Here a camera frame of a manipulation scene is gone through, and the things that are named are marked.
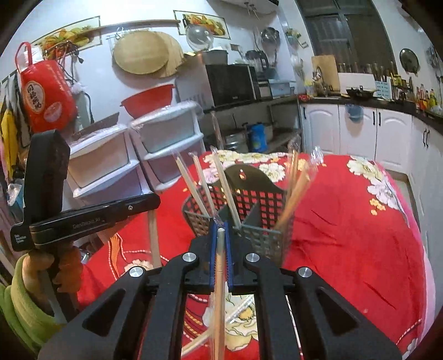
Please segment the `orange gloved left hand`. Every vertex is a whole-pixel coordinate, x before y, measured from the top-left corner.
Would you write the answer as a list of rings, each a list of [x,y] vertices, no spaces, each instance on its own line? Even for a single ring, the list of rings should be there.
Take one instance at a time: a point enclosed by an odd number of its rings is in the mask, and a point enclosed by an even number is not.
[[[54,263],[54,256],[39,250],[30,251],[22,261],[22,281],[33,302],[47,314],[52,314],[49,299],[43,288],[43,276]],[[80,251],[73,246],[59,257],[59,270],[52,279],[60,293],[74,294],[82,284],[83,264]]]

